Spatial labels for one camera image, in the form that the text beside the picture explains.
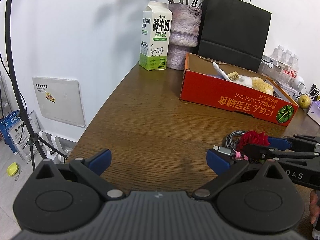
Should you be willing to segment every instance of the vase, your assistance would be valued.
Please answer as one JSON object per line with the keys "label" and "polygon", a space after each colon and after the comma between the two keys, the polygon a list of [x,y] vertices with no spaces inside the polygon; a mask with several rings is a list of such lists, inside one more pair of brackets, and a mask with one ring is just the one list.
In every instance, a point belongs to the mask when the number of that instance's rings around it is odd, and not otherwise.
{"label": "vase", "polygon": [[184,69],[186,54],[198,45],[202,10],[191,5],[173,3],[167,67]]}

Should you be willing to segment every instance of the light stand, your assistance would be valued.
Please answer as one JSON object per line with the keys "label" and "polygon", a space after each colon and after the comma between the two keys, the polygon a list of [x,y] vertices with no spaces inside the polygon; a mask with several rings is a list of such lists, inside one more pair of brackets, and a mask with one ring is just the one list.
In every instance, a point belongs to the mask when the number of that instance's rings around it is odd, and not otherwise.
{"label": "light stand", "polygon": [[10,34],[10,19],[11,19],[11,5],[12,5],[12,0],[7,0],[6,7],[5,7],[5,20],[4,20],[4,32],[5,32],[5,45],[6,45],[6,52],[7,52],[7,59],[8,59],[8,68],[9,68],[9,73],[10,73],[10,79],[14,91],[14,95],[16,97],[18,107],[19,107],[19,117],[20,119],[24,122],[24,125],[26,126],[30,138],[27,144],[30,146],[30,155],[31,155],[31,162],[32,162],[32,168],[33,170],[35,169],[35,161],[34,161],[34,154],[33,154],[33,145],[36,146],[37,150],[39,151],[39,154],[43,159],[47,159],[39,141],[47,145],[49,148],[54,150],[56,153],[61,155],[64,158],[67,158],[65,154],[51,146],[49,143],[47,143],[45,140],[43,140],[41,137],[39,137],[38,134],[36,134],[31,126],[31,123],[29,121],[29,116],[24,108],[20,92],[19,92],[19,87],[17,83],[17,78],[16,74],[14,71],[13,67],[13,59],[12,59],[12,49],[11,49],[11,34]]}

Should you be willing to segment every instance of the floor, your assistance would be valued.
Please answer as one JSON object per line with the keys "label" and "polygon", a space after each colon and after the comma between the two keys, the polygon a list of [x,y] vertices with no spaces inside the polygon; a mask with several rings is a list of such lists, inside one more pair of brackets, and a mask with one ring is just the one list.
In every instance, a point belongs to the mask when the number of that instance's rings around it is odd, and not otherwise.
{"label": "floor", "polygon": [[[41,161],[39,154],[35,155],[36,165]],[[7,174],[7,167],[16,162],[22,168],[17,181]],[[32,173],[32,165],[23,161],[19,155],[14,155],[4,141],[0,142],[0,240],[9,240],[19,231],[17,220],[12,211],[13,201]]]}

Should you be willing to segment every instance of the watermelon illustration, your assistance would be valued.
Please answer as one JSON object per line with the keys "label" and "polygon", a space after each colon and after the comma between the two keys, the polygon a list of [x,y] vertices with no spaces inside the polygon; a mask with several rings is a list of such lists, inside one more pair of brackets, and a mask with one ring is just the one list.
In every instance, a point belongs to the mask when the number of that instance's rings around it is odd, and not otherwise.
{"label": "watermelon illustration", "polygon": [[293,113],[294,113],[293,106],[290,106],[290,105],[284,106],[279,110],[276,116],[276,119],[278,123],[287,122],[292,117]]}

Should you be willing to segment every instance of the sticker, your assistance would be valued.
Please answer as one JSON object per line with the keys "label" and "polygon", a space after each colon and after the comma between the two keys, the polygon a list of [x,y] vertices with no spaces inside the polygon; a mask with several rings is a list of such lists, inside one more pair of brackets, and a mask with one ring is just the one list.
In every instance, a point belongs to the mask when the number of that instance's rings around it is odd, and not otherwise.
{"label": "sticker", "polygon": [[294,113],[293,106],[290,106],[290,105],[284,106],[279,110],[279,112],[276,116],[276,119],[277,119],[278,123],[285,123],[285,122],[289,121],[289,119],[292,117],[293,113]]}
{"label": "sticker", "polygon": [[56,102],[56,99],[48,92],[47,92],[45,98],[49,99],[51,102],[54,102],[54,103]]}

